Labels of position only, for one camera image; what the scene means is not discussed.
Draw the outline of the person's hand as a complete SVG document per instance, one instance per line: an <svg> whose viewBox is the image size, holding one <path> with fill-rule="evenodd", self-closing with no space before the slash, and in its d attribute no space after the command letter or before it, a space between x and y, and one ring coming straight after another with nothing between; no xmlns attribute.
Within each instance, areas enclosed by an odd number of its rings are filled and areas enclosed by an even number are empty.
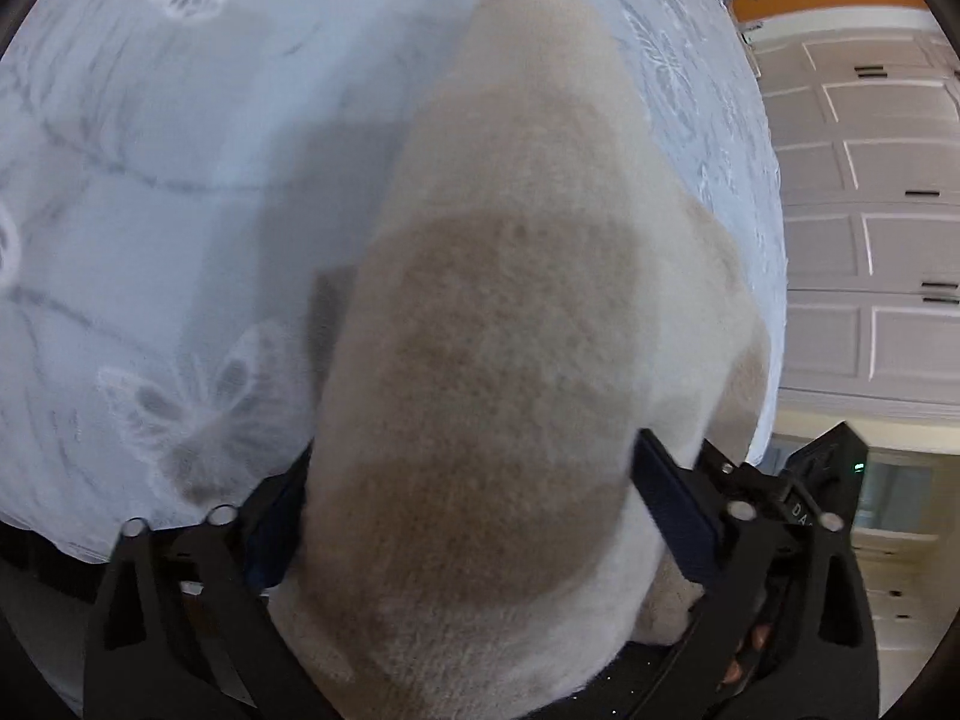
<svg viewBox="0 0 960 720"><path fill-rule="evenodd" d="M770 622L755 622L748 634L737 645L736 653L727 665L726 673L719 683L721 689L740 689L747 684L770 637Z"/></svg>

